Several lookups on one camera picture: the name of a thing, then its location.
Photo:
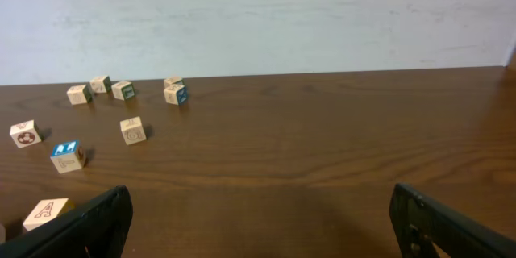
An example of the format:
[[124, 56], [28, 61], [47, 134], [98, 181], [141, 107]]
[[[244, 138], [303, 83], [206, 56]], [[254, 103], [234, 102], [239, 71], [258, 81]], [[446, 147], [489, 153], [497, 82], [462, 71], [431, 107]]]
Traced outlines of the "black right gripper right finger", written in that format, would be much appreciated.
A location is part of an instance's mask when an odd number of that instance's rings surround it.
[[394, 186], [389, 217], [403, 257], [514, 257], [515, 242], [418, 192]]

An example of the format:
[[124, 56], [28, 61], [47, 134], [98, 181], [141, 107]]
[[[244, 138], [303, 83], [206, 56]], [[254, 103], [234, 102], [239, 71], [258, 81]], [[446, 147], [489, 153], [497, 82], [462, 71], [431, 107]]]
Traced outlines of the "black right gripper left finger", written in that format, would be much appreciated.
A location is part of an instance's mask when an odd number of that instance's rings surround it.
[[119, 185], [1, 246], [1, 258], [120, 257], [133, 215]]

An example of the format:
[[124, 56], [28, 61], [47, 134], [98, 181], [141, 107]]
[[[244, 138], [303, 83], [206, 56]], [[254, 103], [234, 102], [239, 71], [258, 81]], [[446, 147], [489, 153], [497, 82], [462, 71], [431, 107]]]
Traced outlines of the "wooden block letter A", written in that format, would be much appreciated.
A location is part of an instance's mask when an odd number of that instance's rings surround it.
[[26, 217], [23, 227], [26, 231], [34, 230], [73, 208], [74, 204], [69, 198], [41, 200]]

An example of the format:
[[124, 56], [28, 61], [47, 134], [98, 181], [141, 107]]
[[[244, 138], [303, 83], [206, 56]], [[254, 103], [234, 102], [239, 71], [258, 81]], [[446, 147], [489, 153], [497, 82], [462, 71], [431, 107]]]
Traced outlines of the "wooden block blue top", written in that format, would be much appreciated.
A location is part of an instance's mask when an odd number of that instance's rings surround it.
[[78, 140], [57, 144], [50, 159], [58, 173], [68, 173], [82, 169], [85, 166], [86, 155]]

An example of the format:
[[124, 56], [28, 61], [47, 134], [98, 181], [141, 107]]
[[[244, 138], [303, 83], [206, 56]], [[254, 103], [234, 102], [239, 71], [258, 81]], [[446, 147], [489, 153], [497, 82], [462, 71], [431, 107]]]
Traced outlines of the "wooden block letter G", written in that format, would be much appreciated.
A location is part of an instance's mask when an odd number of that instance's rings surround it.
[[147, 139], [139, 116], [122, 120], [120, 122], [120, 130], [126, 145], [136, 144]]

